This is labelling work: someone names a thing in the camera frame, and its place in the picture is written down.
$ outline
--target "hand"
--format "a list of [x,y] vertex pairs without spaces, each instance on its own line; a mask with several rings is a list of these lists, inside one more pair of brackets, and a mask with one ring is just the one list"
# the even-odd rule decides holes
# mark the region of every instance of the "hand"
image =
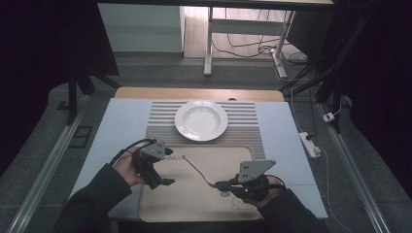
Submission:
[[[275,177],[267,176],[269,179],[269,183],[274,184],[281,184],[281,181]],[[267,195],[260,201],[251,200],[251,199],[242,199],[244,203],[251,204],[256,206],[258,209],[263,208],[267,203],[269,203],[272,199],[276,198],[277,196],[282,195],[283,190],[280,188],[271,188]]]
[[138,147],[133,147],[129,150],[130,152],[126,152],[124,155],[122,155],[114,167],[115,170],[117,170],[119,174],[124,178],[124,180],[129,184],[129,186],[145,183],[145,181],[139,176],[139,174],[134,171],[134,168],[131,164],[132,153],[137,149]]

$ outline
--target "beige mat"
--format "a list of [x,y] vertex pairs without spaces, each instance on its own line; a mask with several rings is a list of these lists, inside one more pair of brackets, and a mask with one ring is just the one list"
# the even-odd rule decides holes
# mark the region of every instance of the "beige mat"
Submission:
[[250,148],[189,146],[171,149],[174,153],[168,159],[157,162],[154,168],[163,178],[176,179],[176,182],[154,190],[144,185],[139,206],[142,220],[230,221],[261,218],[254,206],[243,203],[231,193],[224,197],[220,191],[206,184],[183,159],[185,155],[209,183],[215,183],[234,178],[239,172],[239,163],[253,159]]

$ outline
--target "striped placemat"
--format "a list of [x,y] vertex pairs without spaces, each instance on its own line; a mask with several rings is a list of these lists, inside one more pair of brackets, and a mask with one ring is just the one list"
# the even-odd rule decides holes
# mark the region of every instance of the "striped placemat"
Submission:
[[175,114],[188,101],[153,101],[149,116],[147,138],[164,140],[167,146],[217,145],[248,146],[255,159],[265,159],[254,102],[215,102],[227,113],[228,125],[217,139],[195,142],[185,138],[175,127]]

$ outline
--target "gray carpet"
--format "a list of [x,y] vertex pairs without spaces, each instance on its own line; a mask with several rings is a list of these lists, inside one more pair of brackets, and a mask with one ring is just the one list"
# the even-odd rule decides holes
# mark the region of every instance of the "gray carpet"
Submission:
[[[233,64],[235,63],[215,65],[211,78],[203,77],[203,66],[200,62],[190,62],[190,65],[182,63],[120,65],[120,78],[114,78],[114,80],[127,86],[240,89],[278,89],[285,84],[276,79],[273,65],[270,63],[255,66]],[[287,72],[293,77],[301,68],[292,67]],[[98,90],[92,95],[87,106],[86,114],[79,125],[81,130],[72,139],[70,147],[64,153],[26,232],[50,232],[82,169],[107,104],[115,94],[115,91],[105,83],[96,79],[93,81]],[[375,232],[331,141],[316,104],[309,101],[310,94],[311,92],[305,91],[294,96],[293,107],[300,128],[309,134],[316,133],[316,137],[313,138],[315,144],[327,152],[330,207],[336,217],[352,232]],[[1,177],[0,232],[5,232],[9,227],[65,126],[67,120],[65,104],[67,104],[67,85],[62,85],[51,91],[50,102],[42,119],[17,155],[16,160]],[[411,232],[412,203],[410,198],[376,151],[354,128],[349,112],[349,107],[344,105],[340,120],[342,136],[393,232]],[[327,207],[326,157],[322,156],[318,159],[308,157],[308,160]],[[325,224],[331,232],[348,232],[331,215],[325,219]]]

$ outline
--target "jacket sleeve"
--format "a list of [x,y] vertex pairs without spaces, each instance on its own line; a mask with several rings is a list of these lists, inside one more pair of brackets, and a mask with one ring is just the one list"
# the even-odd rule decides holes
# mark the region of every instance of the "jacket sleeve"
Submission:
[[68,200],[52,232],[110,232],[107,214],[130,193],[124,178],[106,164]]
[[273,233],[328,232],[290,189],[258,210]]

